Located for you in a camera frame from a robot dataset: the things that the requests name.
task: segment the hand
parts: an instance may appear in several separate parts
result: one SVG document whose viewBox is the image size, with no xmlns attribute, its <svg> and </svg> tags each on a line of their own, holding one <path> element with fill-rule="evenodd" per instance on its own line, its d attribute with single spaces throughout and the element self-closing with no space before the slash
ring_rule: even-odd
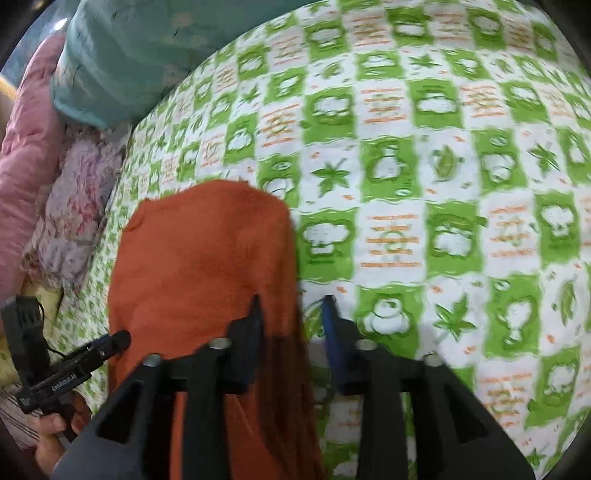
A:
<svg viewBox="0 0 591 480">
<path fill-rule="evenodd" d="M 72 430 L 79 435 L 90 422 L 91 412 L 84 397 L 74 392 L 72 404 L 76 413 L 72 418 Z M 57 438 L 57 435 L 65 431 L 66 421 L 57 413 L 41 417 L 35 421 L 35 429 L 39 434 L 39 443 L 35 451 L 35 460 L 46 475 L 51 475 L 54 467 L 66 451 Z"/>
</svg>

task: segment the metal screw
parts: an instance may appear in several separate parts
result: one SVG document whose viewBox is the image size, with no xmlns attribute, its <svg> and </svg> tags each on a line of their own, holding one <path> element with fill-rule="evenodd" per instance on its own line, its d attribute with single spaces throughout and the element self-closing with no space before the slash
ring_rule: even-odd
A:
<svg viewBox="0 0 591 480">
<path fill-rule="evenodd" d="M 378 344 L 368 338 L 357 340 L 355 342 L 355 348 L 357 350 L 361 350 L 362 352 L 370 352 L 371 350 L 375 350 L 377 347 Z"/>
<path fill-rule="evenodd" d="M 428 367 L 440 367 L 443 365 L 443 358 L 441 358 L 436 353 L 428 353 L 423 357 L 423 362 Z"/>
<path fill-rule="evenodd" d="M 161 357 L 157 353 L 151 353 L 144 359 L 144 365 L 146 367 L 156 367 L 162 361 Z"/>
<path fill-rule="evenodd" d="M 218 337 L 209 341 L 209 348 L 212 350 L 225 350 L 230 348 L 232 341 L 226 337 Z"/>
</svg>

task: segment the teal pillow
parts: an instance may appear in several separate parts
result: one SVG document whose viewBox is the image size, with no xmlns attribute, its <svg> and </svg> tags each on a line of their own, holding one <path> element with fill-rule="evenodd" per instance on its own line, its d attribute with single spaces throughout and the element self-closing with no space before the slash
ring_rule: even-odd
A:
<svg viewBox="0 0 591 480">
<path fill-rule="evenodd" d="M 51 81 L 55 107 L 99 128 L 141 120 L 212 53 L 306 0 L 83 0 Z"/>
</svg>

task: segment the pink quilt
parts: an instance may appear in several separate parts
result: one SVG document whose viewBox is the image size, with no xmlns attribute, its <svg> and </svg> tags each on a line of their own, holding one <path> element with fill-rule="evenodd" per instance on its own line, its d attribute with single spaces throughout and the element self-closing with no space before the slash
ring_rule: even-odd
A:
<svg viewBox="0 0 591 480">
<path fill-rule="evenodd" d="M 0 153 L 0 301 L 20 290 L 23 249 L 40 203 L 59 173 L 65 124 L 53 108 L 49 81 L 64 37 L 47 38 L 31 59 Z"/>
</svg>

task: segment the purple floral cloth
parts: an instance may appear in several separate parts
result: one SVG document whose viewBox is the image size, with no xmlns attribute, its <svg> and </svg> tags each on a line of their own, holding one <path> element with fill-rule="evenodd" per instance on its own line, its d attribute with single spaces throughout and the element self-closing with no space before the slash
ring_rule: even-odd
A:
<svg viewBox="0 0 591 480">
<path fill-rule="evenodd" d="M 68 127 L 61 174 L 39 201 L 40 219 L 24 249 L 22 268 L 48 288 L 77 292 L 119 177 L 128 129 Z"/>
</svg>

